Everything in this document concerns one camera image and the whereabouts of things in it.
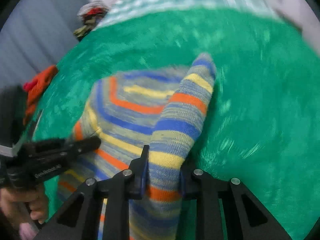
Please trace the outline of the person's left hand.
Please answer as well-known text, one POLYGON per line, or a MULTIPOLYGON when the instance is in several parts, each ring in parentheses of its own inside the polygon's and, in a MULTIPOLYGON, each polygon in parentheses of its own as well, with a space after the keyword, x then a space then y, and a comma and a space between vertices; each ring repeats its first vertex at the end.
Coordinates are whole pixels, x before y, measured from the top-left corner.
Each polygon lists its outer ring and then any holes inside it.
POLYGON ((30 220, 43 224, 48 218, 48 197, 44 185, 31 190, 1 189, 1 211, 14 229, 30 220))

